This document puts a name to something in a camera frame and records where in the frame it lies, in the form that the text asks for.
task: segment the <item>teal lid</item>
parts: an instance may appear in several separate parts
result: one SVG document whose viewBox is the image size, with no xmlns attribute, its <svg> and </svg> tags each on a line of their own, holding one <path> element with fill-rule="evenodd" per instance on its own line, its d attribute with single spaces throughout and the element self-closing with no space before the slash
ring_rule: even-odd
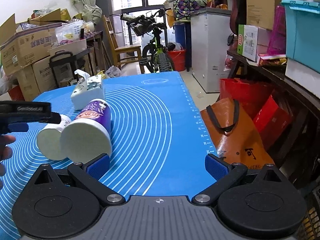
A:
<svg viewBox="0 0 320 240">
<path fill-rule="evenodd" d="M 289 5 L 289 8 L 291 10 L 320 14 L 319 2 L 307 2 L 303 0 L 282 0 L 281 4 L 284 6 Z"/>
</svg>

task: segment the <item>human hand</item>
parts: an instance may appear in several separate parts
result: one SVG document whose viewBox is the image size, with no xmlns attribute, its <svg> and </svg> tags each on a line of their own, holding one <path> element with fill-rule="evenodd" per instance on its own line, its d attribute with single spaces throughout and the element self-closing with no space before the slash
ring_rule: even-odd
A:
<svg viewBox="0 0 320 240">
<path fill-rule="evenodd" d="M 0 136 L 0 161 L 10 159 L 12 157 L 12 149 L 7 144 L 15 142 L 16 138 L 12 135 L 1 135 Z M 0 164 L 0 176 L 4 176 L 5 167 Z M 3 182 L 0 181 L 0 190 L 3 188 Z"/>
</svg>

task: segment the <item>blue mat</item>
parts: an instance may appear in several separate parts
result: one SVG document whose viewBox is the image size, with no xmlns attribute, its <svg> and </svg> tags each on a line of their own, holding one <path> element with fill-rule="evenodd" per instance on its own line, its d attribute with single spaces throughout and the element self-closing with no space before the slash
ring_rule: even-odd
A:
<svg viewBox="0 0 320 240">
<path fill-rule="evenodd" d="M 100 181 L 123 195 L 188 195 L 215 182 L 204 159 L 216 149 L 188 89 L 178 72 L 154 73 L 104 81 L 105 100 L 112 107 L 110 170 Z M 52 103 L 52 111 L 69 116 L 73 87 L 41 94 L 35 101 Z M 62 169 L 71 161 L 50 161 L 39 151 L 36 135 L 45 124 L 31 123 L 27 133 L 15 133 L 13 157 L 0 191 L 0 239 L 17 239 L 11 209 L 41 163 Z"/>
</svg>

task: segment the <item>metal screw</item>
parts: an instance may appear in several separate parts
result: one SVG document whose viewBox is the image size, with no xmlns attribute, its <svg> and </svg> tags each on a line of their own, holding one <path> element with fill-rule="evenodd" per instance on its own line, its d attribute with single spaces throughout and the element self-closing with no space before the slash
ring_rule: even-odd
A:
<svg viewBox="0 0 320 240">
<path fill-rule="evenodd" d="M 107 196 L 107 200 L 112 203 L 116 203 L 122 200 L 122 196 L 120 196 L 119 194 L 111 194 Z"/>
<path fill-rule="evenodd" d="M 199 194 L 195 196 L 195 200 L 200 203 L 206 203 L 210 201 L 210 197 L 206 194 Z"/>
</svg>

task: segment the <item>chair backrest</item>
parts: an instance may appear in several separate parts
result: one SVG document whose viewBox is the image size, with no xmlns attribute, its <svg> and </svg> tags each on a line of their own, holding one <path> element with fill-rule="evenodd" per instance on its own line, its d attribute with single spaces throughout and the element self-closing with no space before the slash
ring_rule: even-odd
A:
<svg viewBox="0 0 320 240">
<path fill-rule="evenodd" d="M 107 18 L 105 16 L 103 16 L 103 17 L 104 17 L 103 25 L 106 30 L 106 35 L 108 37 L 110 46 L 111 46 L 111 48 L 116 49 L 116 48 L 118 48 L 118 43 L 117 43 L 116 36 L 115 36 L 115 33 L 112 28 L 112 24 L 111 24 L 109 18 Z"/>
</svg>

